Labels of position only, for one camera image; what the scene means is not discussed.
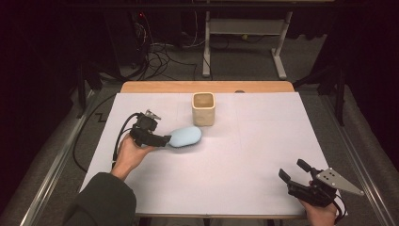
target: white tabletop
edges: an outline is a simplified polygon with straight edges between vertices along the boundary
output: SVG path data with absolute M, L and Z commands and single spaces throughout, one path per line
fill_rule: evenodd
M 150 109 L 162 118 L 156 135 L 192 126 L 192 93 L 119 93 L 83 186 L 109 172 L 115 142 L 125 120 Z M 197 145 L 169 146 L 149 153 L 125 183 L 143 216 L 290 218 L 303 207 L 279 178 L 284 169 L 306 185 L 311 176 L 298 158 L 327 168 L 300 96 L 285 93 L 215 93 L 215 124 L 201 127 Z M 136 122 L 133 118 L 128 127 Z

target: gray floor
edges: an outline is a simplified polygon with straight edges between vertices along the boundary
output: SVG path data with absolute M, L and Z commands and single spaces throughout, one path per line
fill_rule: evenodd
M 311 66 L 320 51 L 325 38 L 305 40 L 286 40 L 281 51 L 281 59 L 288 81 L 294 82 L 309 74 Z M 265 38 L 254 43 L 230 40 L 227 49 L 226 41 L 214 38 L 212 46 L 212 74 L 214 80 L 279 80 L 270 55 L 270 48 L 275 47 L 277 38 Z M 178 49 L 168 47 L 168 55 L 176 61 L 170 61 L 163 74 L 151 80 L 209 80 L 203 78 L 202 47 Z M 153 66 L 159 65 L 159 60 L 152 61 Z M 123 68 L 124 73 L 131 70 Z M 349 215 L 339 225 L 394 225 L 399 222 L 396 213 L 399 207 L 399 175 L 375 139 L 367 121 L 359 112 L 356 101 L 346 88 L 344 103 L 345 127 L 337 125 L 331 115 L 331 97 L 319 96 L 315 85 L 307 85 L 298 89 L 311 125 L 322 147 L 328 164 L 350 180 L 353 184 L 366 191 L 366 196 L 358 197 L 343 193 Z M 96 91 L 89 97 L 93 107 L 111 97 L 120 90 L 120 84 L 106 83 L 101 91 Z M 104 102 L 95 114 L 88 118 L 76 142 L 76 158 L 84 168 L 87 168 L 96 149 L 106 119 L 112 106 L 113 98 Z M 58 126 L 32 163 L 16 194 L 12 197 L 8 209 L 0 217 L 0 225 L 20 225 L 29 206 L 34 202 L 43 180 L 48 175 L 59 153 L 75 141 L 76 125 L 83 121 L 76 119 L 79 111 L 75 105 L 66 119 Z M 60 225 L 65 208 L 77 194 L 83 182 L 85 173 L 76 167 L 72 156 L 67 156 L 65 166 L 56 177 L 54 186 L 47 187 L 48 199 L 36 205 L 36 213 L 25 225 Z M 304 219 L 284 220 L 284 225 L 307 225 Z

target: human hand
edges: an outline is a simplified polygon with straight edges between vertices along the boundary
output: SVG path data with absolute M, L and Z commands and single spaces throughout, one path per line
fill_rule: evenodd
M 336 218 L 337 207 L 333 203 L 326 207 L 313 206 L 298 199 L 305 207 L 306 215 L 311 226 L 333 226 Z
M 122 181 L 126 179 L 129 173 L 141 163 L 147 153 L 153 151 L 155 148 L 146 146 L 144 148 L 138 147 L 134 139 L 127 134 L 120 142 L 118 148 L 118 159 L 111 174 L 120 178 Z

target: dark background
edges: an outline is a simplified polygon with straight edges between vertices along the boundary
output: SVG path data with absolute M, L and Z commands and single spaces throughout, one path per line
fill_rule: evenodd
M 393 1 L 388 0 L 374 1 L 371 8 L 350 13 L 299 11 L 294 13 L 287 36 L 295 39 L 304 34 L 313 39 L 328 34 L 313 71 L 326 67 L 336 57 L 342 59 L 346 84 L 398 168 L 399 20 L 395 12 Z M 193 13 L 144 13 L 153 24 L 153 35 L 161 40 L 178 46 L 184 38 L 182 31 L 195 34 L 191 23 Z M 274 11 L 214 13 L 218 17 L 239 18 L 280 16 L 280 12 Z M 203 37 L 205 14 L 199 12 L 198 16 L 199 35 Z M 70 94 L 76 88 L 80 63 L 94 62 L 98 66 L 91 68 L 94 75 L 109 72 L 115 76 L 120 75 L 121 64 L 140 63 L 142 53 L 136 51 L 137 43 L 131 41 L 136 37 L 127 17 L 125 13 L 115 12 L 64 13 L 50 0 L 3 4 L 0 9 L 1 212 L 36 153 L 71 109 Z

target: beige cup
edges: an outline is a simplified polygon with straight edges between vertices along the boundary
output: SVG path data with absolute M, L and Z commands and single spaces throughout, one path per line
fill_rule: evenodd
M 197 126 L 215 123 L 215 96 L 212 92 L 196 92 L 193 94 L 193 123 Z

